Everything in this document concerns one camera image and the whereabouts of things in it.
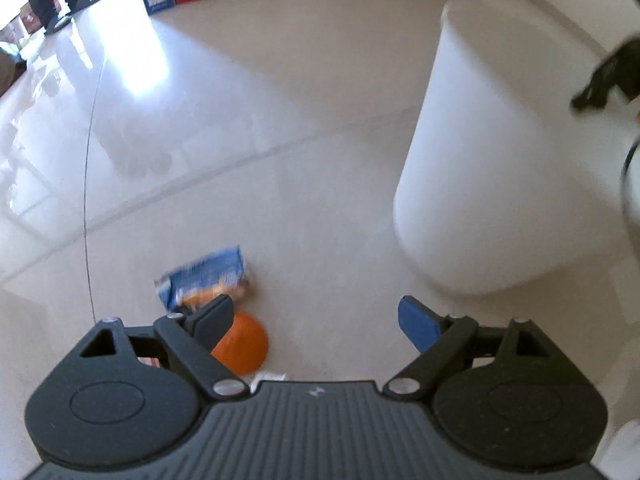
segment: glossy floor tile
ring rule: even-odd
[[[437,290],[396,242],[446,1],[203,0],[149,18],[104,0],[33,43],[0,98],[0,478],[35,464],[24,403],[95,319],[151,323],[156,278],[235,244],[269,370],[386,380],[416,355],[396,312],[413,294],[485,324],[534,319],[600,387],[612,430],[640,417],[624,242],[488,298]]]

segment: white floor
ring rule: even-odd
[[[533,318],[612,427],[640,416],[624,247],[470,299],[434,290],[396,243],[446,1],[204,0],[149,19],[141,0],[104,0],[44,42],[0,100],[0,477],[37,462],[24,404],[95,319],[152,322],[155,278],[234,244],[269,370],[389,378],[416,355],[396,321],[413,294],[486,324]]]

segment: orange fruit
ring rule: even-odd
[[[229,331],[211,355],[237,376],[257,372],[267,357],[269,340],[260,322],[244,312],[234,314]]]

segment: white container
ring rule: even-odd
[[[637,126],[569,110],[598,60],[477,1],[455,2],[396,198],[407,254],[486,294],[624,235],[619,177]]]

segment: ridged gray surface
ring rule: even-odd
[[[185,444],[126,471],[92,473],[45,464],[30,480],[466,480],[530,478],[492,470],[453,449],[418,404],[374,383],[263,383],[218,404]],[[588,466],[537,475],[601,480]]]

